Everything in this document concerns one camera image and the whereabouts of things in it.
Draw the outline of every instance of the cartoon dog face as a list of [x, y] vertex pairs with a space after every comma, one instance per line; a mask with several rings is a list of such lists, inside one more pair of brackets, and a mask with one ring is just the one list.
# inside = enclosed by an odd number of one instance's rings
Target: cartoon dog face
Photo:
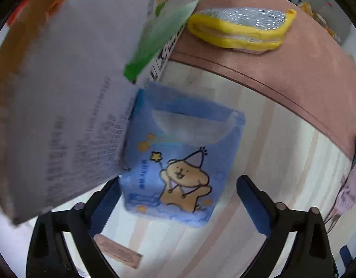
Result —
[[170, 160], [166, 172], [171, 180], [184, 187], [209, 184], [209, 176], [205, 172], [184, 160]]

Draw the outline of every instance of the striped surface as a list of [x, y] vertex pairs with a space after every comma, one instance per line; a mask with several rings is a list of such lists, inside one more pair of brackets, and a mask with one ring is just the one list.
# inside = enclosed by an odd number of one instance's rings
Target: striped surface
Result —
[[[276, 202], [283, 201], [298, 210], [316, 206], [323, 217], [327, 215], [349, 171], [350, 160], [326, 136], [277, 103], [212, 73], [170, 61], [161, 81], [242, 110], [246, 125], [224, 193], [205, 227], [136, 217], [119, 202], [103, 234], [144, 255], [137, 270], [106, 257], [120, 277], [238, 278], [265, 239], [255, 230], [235, 191], [241, 174], [247, 174]], [[60, 209], [85, 202], [90, 195]], [[293, 236], [274, 275], [285, 263]], [[66, 235], [66, 239], [75, 264], [86, 271], [71, 237]], [[336, 256], [340, 247], [331, 247]]]

